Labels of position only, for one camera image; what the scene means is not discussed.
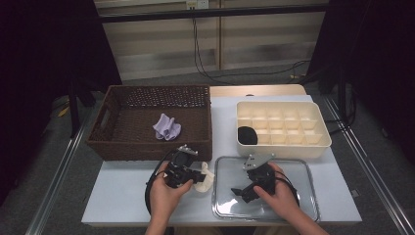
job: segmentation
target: black curtain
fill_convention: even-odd
[[[71,87],[91,105],[90,91],[121,84],[97,19],[92,0],[2,1],[0,203],[34,155],[54,99]]]

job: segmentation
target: power outlet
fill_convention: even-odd
[[[186,9],[187,10],[196,10],[196,9],[198,9],[198,1],[197,0],[187,0],[186,1]]]
[[[208,0],[198,0],[197,9],[208,9]]]

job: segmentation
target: wall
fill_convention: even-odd
[[[326,2],[210,0],[209,7],[266,7]],[[95,0],[95,4],[100,15],[186,9],[186,2],[179,0]],[[309,59],[323,18],[324,13],[303,13],[197,19],[204,68],[215,71]],[[104,29],[123,80],[197,71],[194,26],[190,19],[106,23]]]

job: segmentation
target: brown woven basket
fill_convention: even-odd
[[[181,124],[174,140],[156,138],[161,114]],[[86,143],[104,161],[160,160],[184,144],[199,152],[197,161],[210,161],[209,87],[111,86]]]

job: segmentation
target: black object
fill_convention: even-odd
[[[257,145],[258,137],[256,131],[248,126],[238,128],[238,141],[243,145]]]
[[[170,155],[172,155],[172,157],[171,161],[167,165],[167,168],[164,172],[159,172],[167,174],[168,181],[166,184],[169,187],[178,188],[180,187],[180,185],[186,183],[190,179],[193,179],[194,184],[198,182],[203,182],[205,180],[205,174],[202,174],[198,170],[193,170],[189,168],[195,160],[195,157],[198,155],[197,152],[192,151],[186,145],[179,147],[175,151],[170,151],[159,161],[159,164],[153,171],[152,176],[150,176],[149,182],[147,182],[145,200],[147,211],[149,211],[149,214],[152,213],[152,208],[150,205],[150,191],[152,190],[153,182],[156,180],[156,177],[159,174],[158,171],[160,165],[165,159],[170,157]]]
[[[193,156],[184,152],[177,152],[173,159],[168,163],[165,173],[168,176],[167,185],[171,188],[177,188],[193,179],[193,183],[203,182],[206,175],[201,174],[198,170],[193,170],[190,165],[193,163]]]
[[[253,182],[252,184],[242,190],[231,188],[232,192],[236,196],[241,196],[246,203],[259,198],[258,194],[254,191],[254,186],[259,186],[269,195],[274,195],[275,180],[278,180],[290,187],[293,197],[296,199],[297,204],[300,205],[299,197],[297,196],[297,189],[291,184],[290,180],[288,180],[285,175],[284,176],[287,179],[275,177],[275,171],[268,163],[265,163],[258,168],[247,170],[247,174],[248,179]]]

